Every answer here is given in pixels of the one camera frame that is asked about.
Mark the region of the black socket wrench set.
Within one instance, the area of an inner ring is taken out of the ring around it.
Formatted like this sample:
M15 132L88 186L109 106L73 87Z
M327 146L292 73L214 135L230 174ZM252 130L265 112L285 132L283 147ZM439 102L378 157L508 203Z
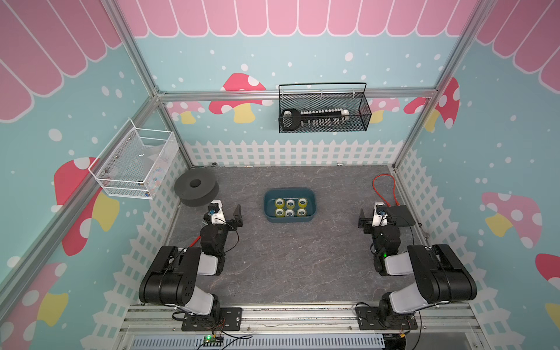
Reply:
M299 128L326 128L340 125L349 117L348 109L285 109L279 117L279 127L285 132L296 131Z

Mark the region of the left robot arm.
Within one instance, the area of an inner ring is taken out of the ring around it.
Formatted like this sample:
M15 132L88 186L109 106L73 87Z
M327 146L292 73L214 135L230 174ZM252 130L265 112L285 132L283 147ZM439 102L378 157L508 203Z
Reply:
M142 303L171 306L191 316L217 321L220 302L216 295L196 286L199 276L218 276L225 266L229 233L243 226L241 206L227 219L221 201L212 201L204 214L197 242L186 248L162 246L139 286Z

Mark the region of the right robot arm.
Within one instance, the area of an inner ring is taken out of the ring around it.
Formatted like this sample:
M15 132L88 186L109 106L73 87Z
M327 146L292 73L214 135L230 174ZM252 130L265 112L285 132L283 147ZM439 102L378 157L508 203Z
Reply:
M400 251L401 230L416 225L406 206L378 202L368 217L360 211L357 226L372 238L370 252L375 270L384 277L413 276L414 282L383 295L377 307L379 319L413 316L429 307L474 300L474 278L447 244L412 244Z

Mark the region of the green circuit board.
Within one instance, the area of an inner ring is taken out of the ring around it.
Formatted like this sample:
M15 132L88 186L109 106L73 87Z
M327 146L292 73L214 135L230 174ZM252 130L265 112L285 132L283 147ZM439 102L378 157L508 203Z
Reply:
M204 342L201 344L202 347L205 346L216 346L216 347L221 347L224 343L224 337L223 336L218 336L218 335L206 335L204 337Z

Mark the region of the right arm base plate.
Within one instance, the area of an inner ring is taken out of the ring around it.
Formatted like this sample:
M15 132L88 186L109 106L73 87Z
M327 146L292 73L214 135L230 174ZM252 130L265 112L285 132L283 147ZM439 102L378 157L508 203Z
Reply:
M388 330L408 333L418 329L416 317L413 314L396 314L385 306L370 306L358 303L354 313L360 330Z

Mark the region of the black flat box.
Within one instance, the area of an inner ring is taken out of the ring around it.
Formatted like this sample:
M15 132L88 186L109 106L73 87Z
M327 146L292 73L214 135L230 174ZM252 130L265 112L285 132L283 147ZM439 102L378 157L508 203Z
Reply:
M387 210L388 222L394 226L401 227L412 227L415 226L416 220L409 211L407 206L391 206Z

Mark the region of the red handled hex key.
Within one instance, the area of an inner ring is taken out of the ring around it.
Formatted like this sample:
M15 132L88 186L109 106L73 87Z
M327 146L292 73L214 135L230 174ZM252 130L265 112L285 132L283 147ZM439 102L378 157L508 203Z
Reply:
M200 241L201 237L198 236L189 246L188 248L194 247L199 241Z

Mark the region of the teal plastic storage box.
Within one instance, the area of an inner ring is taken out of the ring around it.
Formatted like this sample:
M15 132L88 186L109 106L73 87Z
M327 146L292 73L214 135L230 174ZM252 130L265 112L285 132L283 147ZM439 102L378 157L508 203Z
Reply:
M265 217L270 223L306 223L317 213L316 197L309 188L276 188L264 197Z

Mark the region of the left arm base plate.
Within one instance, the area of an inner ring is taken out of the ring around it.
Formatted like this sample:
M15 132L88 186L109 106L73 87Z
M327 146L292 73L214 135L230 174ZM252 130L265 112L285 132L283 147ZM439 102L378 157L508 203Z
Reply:
M240 331L242 308L220 308L209 315L187 315L182 318L182 331Z

